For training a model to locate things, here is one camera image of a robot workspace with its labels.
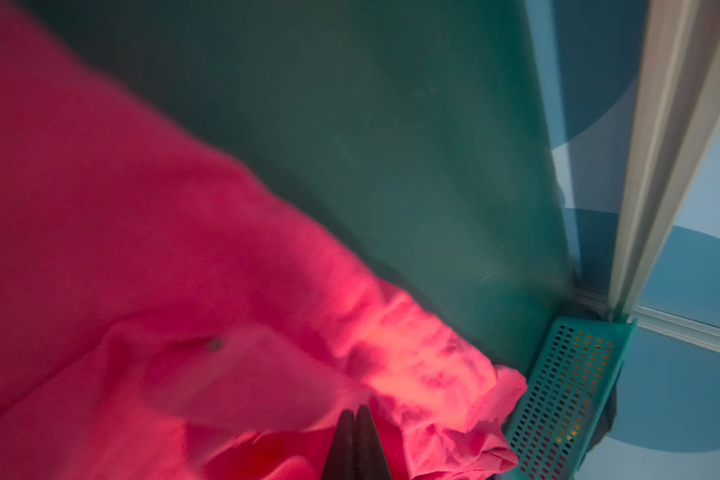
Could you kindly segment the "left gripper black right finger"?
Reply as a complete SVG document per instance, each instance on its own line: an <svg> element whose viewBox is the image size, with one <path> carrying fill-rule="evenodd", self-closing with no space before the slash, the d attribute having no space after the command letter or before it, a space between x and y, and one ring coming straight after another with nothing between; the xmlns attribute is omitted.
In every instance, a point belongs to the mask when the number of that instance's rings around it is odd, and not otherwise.
<svg viewBox="0 0 720 480"><path fill-rule="evenodd" d="M392 479L372 413L367 405L361 405L355 417L355 478Z"/></svg>

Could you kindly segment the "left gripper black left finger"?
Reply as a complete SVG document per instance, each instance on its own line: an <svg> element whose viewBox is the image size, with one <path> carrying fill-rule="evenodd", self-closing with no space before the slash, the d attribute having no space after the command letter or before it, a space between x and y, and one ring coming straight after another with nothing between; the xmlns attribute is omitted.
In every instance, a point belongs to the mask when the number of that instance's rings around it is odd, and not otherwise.
<svg viewBox="0 0 720 480"><path fill-rule="evenodd" d="M339 416L332 442L322 470L321 480L354 480L355 415L344 410Z"/></svg>

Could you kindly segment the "magenta pink t-shirt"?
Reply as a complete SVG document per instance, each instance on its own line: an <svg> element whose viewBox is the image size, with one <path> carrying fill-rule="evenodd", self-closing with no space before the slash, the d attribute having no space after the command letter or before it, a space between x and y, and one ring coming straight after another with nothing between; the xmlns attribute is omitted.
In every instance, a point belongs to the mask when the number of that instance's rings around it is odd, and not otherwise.
<svg viewBox="0 0 720 480"><path fill-rule="evenodd" d="M316 479L361 404L395 478L482 479L525 390L0 1L0 479Z"/></svg>

